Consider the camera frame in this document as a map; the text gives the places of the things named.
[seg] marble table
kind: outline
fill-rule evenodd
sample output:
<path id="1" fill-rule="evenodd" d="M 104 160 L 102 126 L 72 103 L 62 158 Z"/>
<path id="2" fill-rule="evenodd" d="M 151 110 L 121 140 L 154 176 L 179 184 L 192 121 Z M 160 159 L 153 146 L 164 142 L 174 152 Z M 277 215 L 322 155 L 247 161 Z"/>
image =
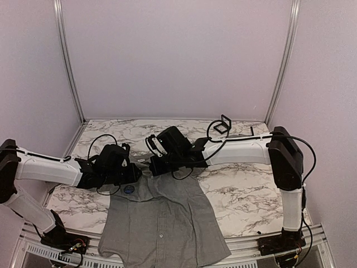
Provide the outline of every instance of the marble table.
<path id="1" fill-rule="evenodd" d="M 89 145 L 97 136 L 109 133 L 118 143 L 128 143 L 131 155 L 149 153 L 144 138 L 159 134 L 169 126 L 194 141 L 206 136 L 211 121 L 174 119 L 91 120 L 80 137 L 73 157 L 86 158 Z M 268 132 L 260 122 L 233 122 L 232 135 L 250 135 Z M 99 154 L 110 137 L 99 139 L 92 148 Z M 198 176 L 200 186 L 211 202 L 224 237 L 256 235 L 257 232 L 280 231 L 283 221 L 282 200 L 276 188 L 270 165 L 224 164 L 208 167 Z M 107 218 L 110 198 L 90 190 L 65 185 L 58 186 L 47 207 L 56 211 L 70 229 L 101 234 Z"/>

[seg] black cable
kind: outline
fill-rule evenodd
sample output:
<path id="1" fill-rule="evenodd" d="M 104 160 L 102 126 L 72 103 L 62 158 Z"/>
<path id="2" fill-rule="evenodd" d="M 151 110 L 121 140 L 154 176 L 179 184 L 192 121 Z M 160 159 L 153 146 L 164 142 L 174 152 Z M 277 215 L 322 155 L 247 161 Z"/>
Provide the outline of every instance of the black cable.
<path id="1" fill-rule="evenodd" d="M 32 224 L 32 225 L 34 226 L 34 228 L 35 228 L 36 233 L 38 234 L 38 236 L 42 239 L 42 236 L 41 236 L 40 232 L 38 231 L 37 226 L 34 225 L 34 224 Z"/>
<path id="2" fill-rule="evenodd" d="M 207 128 L 207 130 L 206 130 L 206 136 L 207 136 L 207 138 L 208 138 L 208 140 L 209 140 L 210 142 L 220 143 L 220 142 L 222 142 L 222 140 L 214 141 L 214 140 L 212 140 L 212 137 L 210 136 L 210 129 L 211 129 L 211 127 L 213 126 L 213 124 L 216 124 L 216 123 L 224 123 L 224 121 L 221 120 L 221 119 L 217 119 L 217 120 L 212 121 L 212 122 L 208 125 L 208 128 Z M 228 138 L 228 137 L 229 137 L 229 129 L 227 130 L 227 134 L 226 134 L 225 138 Z"/>
<path id="3" fill-rule="evenodd" d="M 90 146 L 89 146 L 89 150 L 88 150 L 87 160 L 89 160 L 90 150 L 91 150 L 93 144 L 94 144 L 99 138 L 101 138 L 101 137 L 106 137 L 106 136 L 112 137 L 112 138 L 114 139 L 114 141 L 115 141 L 115 144 L 118 145 L 118 141 L 117 141 L 117 139 L 116 139 L 113 135 L 111 135 L 111 134 L 103 134 L 103 135 L 100 135 L 100 136 L 98 136 L 97 138 L 95 138 L 94 141 L 91 142 L 91 144 L 90 144 Z"/>
<path id="4" fill-rule="evenodd" d="M 311 248 L 312 248 L 313 237 L 312 237 L 311 228 L 310 228 L 310 226 L 306 223 L 304 216 L 302 216 L 302 221 L 304 222 L 304 224 L 306 225 L 308 231 L 310 232 L 310 237 L 311 237 L 311 239 L 310 239 L 310 245 L 309 245 L 309 247 L 308 247 L 308 250 L 307 250 L 306 254 L 305 254 L 304 257 L 301 259 L 301 261 L 299 261 L 299 263 L 298 263 L 297 265 L 295 265 L 295 267 L 298 267 L 298 266 L 304 261 L 304 259 L 306 259 L 307 255 L 310 253 Z"/>
<path id="5" fill-rule="evenodd" d="M 0 149 L 0 152 L 2 151 L 12 151 L 12 152 L 19 152 L 21 154 L 24 154 L 24 155 L 30 155 L 30 156 L 35 156 L 35 157 L 38 157 L 38 158 L 42 158 L 42 159 L 47 159 L 47 160 L 52 160 L 52 161 L 56 161 L 56 162 L 67 162 L 69 160 L 72 159 L 71 156 L 67 155 L 65 158 L 63 159 L 58 159 L 58 158 L 53 158 L 53 157 L 49 157 L 49 156 L 45 156 L 45 155 L 38 155 L 38 154 L 34 154 L 33 152 L 24 152 L 22 150 L 19 150 L 19 149 L 12 149 L 12 148 L 3 148 L 3 149 Z"/>
<path id="6" fill-rule="evenodd" d="M 116 194 L 117 192 L 119 192 L 119 190 L 121 189 L 121 185 L 119 184 L 119 188 L 114 192 L 114 193 L 111 193 L 111 194 L 102 194 L 102 193 L 100 193 L 99 191 L 98 191 L 98 189 L 100 189 L 100 188 L 97 188 L 97 193 L 98 194 L 100 194 L 100 195 L 105 195 L 105 196 L 110 196 L 110 195 L 113 195 L 113 194 Z"/>
<path id="7" fill-rule="evenodd" d="M 189 173 L 188 175 L 184 176 L 183 178 L 177 178 L 177 177 L 175 177 L 173 171 L 171 172 L 171 176 L 172 176 L 175 180 L 184 180 L 184 179 L 188 178 L 188 177 L 192 174 L 192 172 L 194 172 L 194 169 L 191 167 L 190 173 Z"/>
<path id="8" fill-rule="evenodd" d="M 53 186 L 51 190 L 49 190 L 49 194 L 52 194 L 57 186 L 61 185 L 61 183 L 58 183 L 57 185 Z"/>
<path id="9" fill-rule="evenodd" d="M 73 268 L 79 268 L 82 264 L 83 264 L 83 253 L 80 250 L 75 249 L 75 251 L 79 252 L 80 254 L 80 262 L 77 266 L 73 267 Z"/>
<path id="10" fill-rule="evenodd" d="M 20 152 L 22 154 L 24 154 L 25 152 L 24 151 L 21 151 L 19 149 L 12 149 L 12 148 L 3 148 L 3 149 L 0 149 L 0 152 L 2 151 L 10 151 L 10 152 Z"/>

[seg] lavender wall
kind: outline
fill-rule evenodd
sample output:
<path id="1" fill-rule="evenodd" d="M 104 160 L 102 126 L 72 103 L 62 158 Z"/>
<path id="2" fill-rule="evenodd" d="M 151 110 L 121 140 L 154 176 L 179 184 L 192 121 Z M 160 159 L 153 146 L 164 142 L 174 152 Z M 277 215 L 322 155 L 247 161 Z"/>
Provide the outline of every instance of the lavender wall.
<path id="1" fill-rule="evenodd" d="M 291 4 L 63 0 L 86 117 L 263 121 Z"/>
<path id="2" fill-rule="evenodd" d="M 79 127 L 60 52 L 53 1 L 0 1 L 0 143 L 62 156 Z M 41 200 L 45 183 L 22 181 Z M 0 267 L 9 267 L 22 220 L 0 206 Z"/>
<path id="3" fill-rule="evenodd" d="M 336 267 L 356 267 L 357 1 L 308 1 L 271 126 L 315 148 L 308 209 L 322 222 Z M 311 158 L 306 160 L 309 168 Z"/>

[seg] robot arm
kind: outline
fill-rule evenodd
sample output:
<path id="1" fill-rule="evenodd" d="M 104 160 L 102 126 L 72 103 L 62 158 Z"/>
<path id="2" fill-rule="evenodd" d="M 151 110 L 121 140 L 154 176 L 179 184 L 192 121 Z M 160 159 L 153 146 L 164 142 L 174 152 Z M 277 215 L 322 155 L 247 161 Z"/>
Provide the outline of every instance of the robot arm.
<path id="1" fill-rule="evenodd" d="M 253 162 L 271 164 L 274 182 L 283 200 L 282 234 L 258 241 L 262 255 L 269 255 L 305 246 L 302 210 L 305 191 L 302 185 L 303 154 L 283 127 L 257 136 L 225 138 L 213 141 L 199 138 L 193 144 L 176 128 L 170 127 L 157 137 L 152 135 L 147 145 L 155 155 L 150 169 L 154 175 L 176 171 L 180 167 L 205 168 L 224 163 Z"/>
<path id="2" fill-rule="evenodd" d="M 41 243 L 68 250 L 88 238 L 67 233 L 60 217 L 31 197 L 17 180 L 33 179 L 67 184 L 77 188 L 100 188 L 103 184 L 137 182 L 141 171 L 129 160 L 130 147 L 106 145 L 95 162 L 58 159 L 29 152 L 7 140 L 0 146 L 0 204 L 4 204 L 33 223 L 44 235 Z M 86 247 L 79 249 L 85 253 Z"/>

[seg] shirt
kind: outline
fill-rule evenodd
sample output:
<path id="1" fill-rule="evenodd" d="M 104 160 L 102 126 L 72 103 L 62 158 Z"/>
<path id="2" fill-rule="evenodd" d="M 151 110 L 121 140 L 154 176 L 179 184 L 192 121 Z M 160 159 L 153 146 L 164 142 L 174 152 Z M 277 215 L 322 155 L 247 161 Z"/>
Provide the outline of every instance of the shirt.
<path id="1" fill-rule="evenodd" d="M 153 177 L 138 165 L 139 181 L 110 197 L 100 255 L 117 254 L 126 268 L 193 268 L 231 254 L 195 176 Z"/>

